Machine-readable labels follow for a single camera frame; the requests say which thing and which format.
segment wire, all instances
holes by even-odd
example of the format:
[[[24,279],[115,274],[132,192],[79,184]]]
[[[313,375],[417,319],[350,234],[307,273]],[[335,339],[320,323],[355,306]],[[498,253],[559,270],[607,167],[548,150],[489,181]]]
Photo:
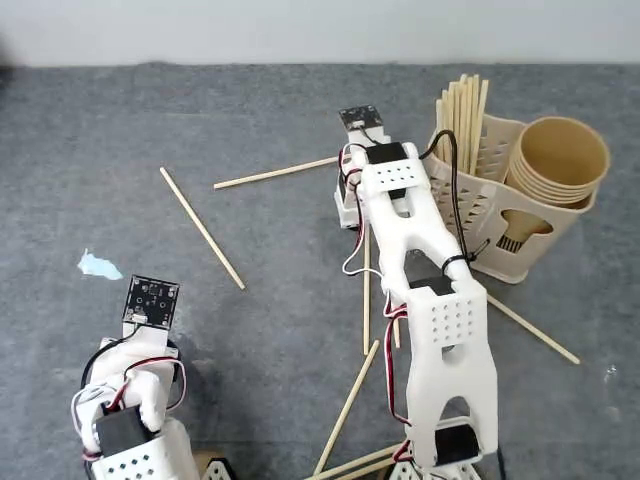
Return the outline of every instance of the wire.
[[[78,418],[78,407],[83,403],[90,402],[91,400],[98,398],[100,395],[105,393],[105,389],[109,389],[114,393],[116,392],[115,388],[113,388],[111,385],[107,385],[106,383],[89,384],[82,390],[77,392],[71,399],[71,419],[73,420],[73,428],[78,435],[82,435],[82,423]],[[89,397],[82,398],[82,395],[86,394],[87,392],[90,392]]]
[[[413,457],[411,455],[409,455],[408,457],[401,457],[401,455],[409,449],[410,443],[411,441],[408,438],[404,442],[402,442],[402,445],[400,445],[400,448],[398,448],[398,450],[396,450],[395,453],[391,456],[394,462],[398,463],[398,462],[413,461]]]
[[[387,373],[387,400],[389,404],[389,411],[391,415],[401,423],[405,425],[411,426],[411,422],[407,420],[405,417],[398,415],[396,413],[395,407],[395,387],[394,387],[394,379],[393,379],[393,353],[391,349],[391,332],[393,331],[393,324],[396,320],[400,318],[407,318],[406,312],[396,313],[393,318],[389,321],[387,325],[387,329],[384,332],[384,366]]]
[[[167,407],[167,412],[170,412],[176,408],[178,408],[178,406],[182,403],[182,401],[184,400],[184,397],[187,394],[187,372],[184,368],[184,363],[182,363],[180,360],[177,360],[173,357],[151,357],[151,358],[145,358],[144,360],[140,360],[139,362],[133,363],[131,365],[129,365],[125,371],[124,371],[124,378],[125,381],[128,380],[127,374],[138,367],[141,367],[143,365],[152,365],[154,363],[173,363],[175,365],[178,365],[180,367],[180,371],[182,372],[182,391],[180,393],[180,398],[170,407]]]
[[[349,143],[345,143],[344,146],[340,149],[340,153],[338,153],[338,170],[340,170],[340,177],[344,179],[344,172],[342,170],[342,167],[344,166],[344,155],[346,153],[347,148],[349,149],[349,152],[351,152],[351,147],[360,147],[363,150],[366,150],[367,147],[365,147],[364,145],[362,145],[361,143],[357,143],[357,142],[349,142]]]
[[[89,361],[84,367],[84,371],[82,372],[82,379],[80,380],[81,389],[87,386],[87,379],[89,378],[89,373],[91,372],[91,368],[93,367],[93,364],[98,359],[98,357],[100,357],[100,355],[102,355],[107,350],[111,350],[112,348],[117,347],[121,343],[126,342],[131,337],[133,337],[137,331],[138,331],[138,328],[136,328],[131,334],[127,335],[126,337],[122,337],[118,340],[114,340],[113,342],[106,344],[104,347],[102,347],[100,350],[98,350],[96,353],[94,353],[91,356],[91,358],[89,359]]]
[[[379,141],[371,138],[364,127],[360,127],[360,132],[367,138],[367,140],[369,140],[374,145],[382,145]]]
[[[464,230],[462,229],[462,221],[460,220],[460,206],[458,204],[458,143],[456,142],[456,135],[451,130],[440,130],[434,137],[431,145],[429,145],[429,148],[418,158],[424,160],[431,155],[436,149],[438,141],[445,135],[449,137],[449,141],[451,142],[451,206],[453,209],[453,217],[456,223],[460,249],[462,250],[464,258],[468,259],[467,242],[464,238]]]
[[[504,456],[502,455],[502,448],[498,445],[498,468],[500,470],[500,479],[507,480],[507,469],[504,464]]]
[[[88,480],[94,480],[93,472],[91,472],[91,464],[88,460],[83,462],[84,465],[84,473],[87,475]]]
[[[353,260],[355,256],[358,254],[364,242],[364,219],[362,217],[362,207],[360,206],[360,199],[358,198],[358,186],[360,186],[360,182],[356,183],[353,187],[353,194],[356,197],[356,207],[358,209],[358,238],[356,240],[356,246],[353,249],[353,252],[351,252],[351,255],[349,255],[347,259],[344,261],[344,263],[342,264],[342,273],[350,277],[353,277],[354,275],[358,275],[359,273],[362,273],[362,272],[370,272],[377,275],[382,280],[384,278],[382,273],[380,273],[378,270],[375,270],[373,268],[359,268],[357,270],[351,270],[351,271],[347,270],[347,265],[349,265],[351,260]]]
[[[122,386],[118,389],[116,394],[113,396],[113,400],[111,400],[111,403],[107,405],[107,410],[109,410],[110,412],[114,412],[118,407],[118,405],[120,405],[120,402],[122,402],[123,407],[125,406],[124,401],[122,400],[122,397],[124,396],[124,391],[127,389],[128,385],[129,385],[129,379],[126,378]]]

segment kraft paper cup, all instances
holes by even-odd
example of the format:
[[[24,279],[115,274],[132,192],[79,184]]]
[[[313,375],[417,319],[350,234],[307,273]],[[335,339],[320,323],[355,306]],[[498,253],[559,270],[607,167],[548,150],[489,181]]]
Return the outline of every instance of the kraft paper cup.
[[[597,188],[610,163],[607,145],[591,127],[571,118],[544,117],[521,132],[506,183],[545,203],[570,204]]]

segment slotted plastic holder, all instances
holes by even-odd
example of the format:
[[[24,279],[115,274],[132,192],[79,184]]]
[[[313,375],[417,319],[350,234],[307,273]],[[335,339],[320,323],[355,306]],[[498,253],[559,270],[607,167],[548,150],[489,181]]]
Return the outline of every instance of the slotted plastic holder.
[[[596,189],[577,208],[563,208],[546,205],[505,185],[509,157],[524,127],[522,122],[484,115],[477,176],[458,173],[458,204],[468,249],[472,252],[487,239],[490,242],[471,267],[511,284],[526,278],[536,261],[580,215],[593,207],[597,195]],[[424,164],[438,210],[447,228],[456,235],[451,166],[434,154],[427,157]],[[551,228],[531,231],[526,222],[510,223],[509,211],[538,217]]]

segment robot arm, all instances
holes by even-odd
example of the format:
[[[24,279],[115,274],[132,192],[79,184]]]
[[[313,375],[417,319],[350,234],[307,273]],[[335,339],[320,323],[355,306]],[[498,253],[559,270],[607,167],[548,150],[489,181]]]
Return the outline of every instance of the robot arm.
[[[166,417],[186,391],[178,349],[168,344],[178,289],[133,276],[122,339],[104,339],[87,365],[91,376],[74,396],[71,413],[88,475],[96,480],[200,479],[184,426]],[[169,406],[177,374],[182,394]]]
[[[348,163],[340,163],[335,193],[341,226],[370,223],[390,311],[408,318],[408,418],[396,418],[406,420],[410,450],[420,467],[477,461],[494,452],[498,441],[497,375],[487,342],[486,291],[471,276],[458,242],[440,217],[415,146],[391,143],[373,107],[344,110],[341,117],[352,153]],[[404,263],[410,250],[420,250],[445,267],[442,274],[409,283]],[[466,401],[470,415],[441,420],[445,406],[456,397]]]

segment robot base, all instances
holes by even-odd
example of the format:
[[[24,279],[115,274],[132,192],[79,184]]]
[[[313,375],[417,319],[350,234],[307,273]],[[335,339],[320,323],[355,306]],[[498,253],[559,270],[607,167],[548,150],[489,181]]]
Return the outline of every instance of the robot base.
[[[430,470],[428,474],[422,476],[425,480],[433,480],[434,478],[440,477],[457,480],[482,480],[470,463],[440,467]],[[420,478],[420,474],[413,468],[411,463],[400,462],[396,463],[389,478],[392,480],[417,480]]]

